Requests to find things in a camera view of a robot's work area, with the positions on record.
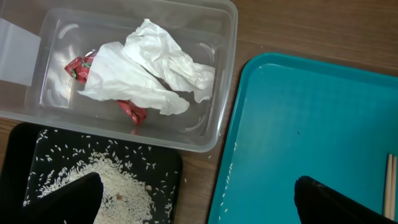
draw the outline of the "crumpled tissue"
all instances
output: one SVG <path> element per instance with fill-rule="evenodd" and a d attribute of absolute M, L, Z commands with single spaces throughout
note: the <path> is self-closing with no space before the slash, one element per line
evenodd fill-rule
<path fill-rule="evenodd" d="M 174 91 L 193 91 L 198 103 L 211 98 L 215 68 L 194 63 L 166 30 L 149 19 L 127 36 L 123 51 Z"/>
<path fill-rule="evenodd" d="M 140 108 L 155 108 L 161 114 L 180 114 L 189 102 L 166 90 L 160 82 L 131 60 L 119 42 L 104 44 L 90 67 L 80 94 L 94 100 L 131 100 Z"/>

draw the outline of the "black tray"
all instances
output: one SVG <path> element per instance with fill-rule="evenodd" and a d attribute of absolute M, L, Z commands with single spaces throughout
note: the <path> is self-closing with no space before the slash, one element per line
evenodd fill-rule
<path fill-rule="evenodd" d="M 73 156 L 76 153 L 73 148 L 84 149 L 85 153 L 80 152 L 77 156 Z M 16 126 L 9 137 L 6 159 L 0 176 L 0 207 L 8 210 L 9 215 L 18 215 L 19 210 L 16 208 L 22 207 L 27 196 L 29 196 L 30 203 L 38 200 L 39 183 L 45 182 L 47 174 L 54 170 L 52 175 L 54 179 L 58 177 L 62 167 L 71 168 L 76 166 L 80 160 L 89 163 L 88 157 L 91 156 L 94 149 L 97 152 L 108 150 L 110 155 L 115 152 L 117 157 L 123 160 L 123 164 L 130 160 L 132 167 L 125 171 L 137 174 L 135 179 L 152 186 L 152 190 L 148 192 L 152 201 L 155 202 L 156 212 L 152 209 L 152 220 L 149 223 L 155 221 L 169 223 L 169 220 L 170 223 L 173 222 L 182 173 L 182 160 L 177 151 L 101 136 L 89 135 L 88 138 L 87 134 L 27 123 Z M 146 169 L 147 162 L 156 163 L 155 169 L 152 166 Z M 39 181 L 40 174 L 44 174 L 41 181 Z M 165 205 L 168 203 L 171 203 L 173 207 L 170 218 L 165 212 Z"/>

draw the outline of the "chopstick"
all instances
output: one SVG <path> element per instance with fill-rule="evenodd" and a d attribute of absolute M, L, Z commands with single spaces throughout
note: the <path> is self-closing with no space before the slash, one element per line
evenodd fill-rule
<path fill-rule="evenodd" d="M 386 186 L 384 192 L 384 211 L 386 218 L 394 220 L 396 212 L 396 188 L 397 188 L 397 157 L 388 155 Z"/>
<path fill-rule="evenodd" d="M 391 182 L 392 182 L 392 154 L 388 155 L 387 160 L 387 174 L 386 174 L 386 189 L 384 191 L 384 211 L 383 215 L 390 218 L 391 211 Z"/>
<path fill-rule="evenodd" d="M 392 182 L 391 182 L 391 208 L 390 219 L 394 221 L 396 214 L 396 188 L 397 188 L 397 157 L 392 158 Z"/>

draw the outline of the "plastic storage bin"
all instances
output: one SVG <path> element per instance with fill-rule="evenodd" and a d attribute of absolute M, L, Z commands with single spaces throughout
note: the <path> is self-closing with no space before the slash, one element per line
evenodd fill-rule
<path fill-rule="evenodd" d="M 32 84 L 0 80 L 0 116 L 196 152 L 216 144 L 236 45 L 238 12 L 230 1 L 10 0 L 0 18 L 41 38 Z M 165 116 L 148 109 L 137 127 L 114 101 L 79 95 L 84 86 L 63 68 L 107 42 L 124 44 L 144 18 L 169 31 L 194 62 L 214 66 L 216 75 L 211 100 L 196 103 L 192 93 L 179 92 L 190 102 L 188 111 Z"/>

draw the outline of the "teal tray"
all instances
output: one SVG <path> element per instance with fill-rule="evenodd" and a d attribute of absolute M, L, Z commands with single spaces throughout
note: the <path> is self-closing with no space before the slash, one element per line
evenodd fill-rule
<path fill-rule="evenodd" d="M 398 78 L 259 55 L 242 72 L 208 223 L 300 223 L 303 175 L 382 213 L 388 153 Z"/>

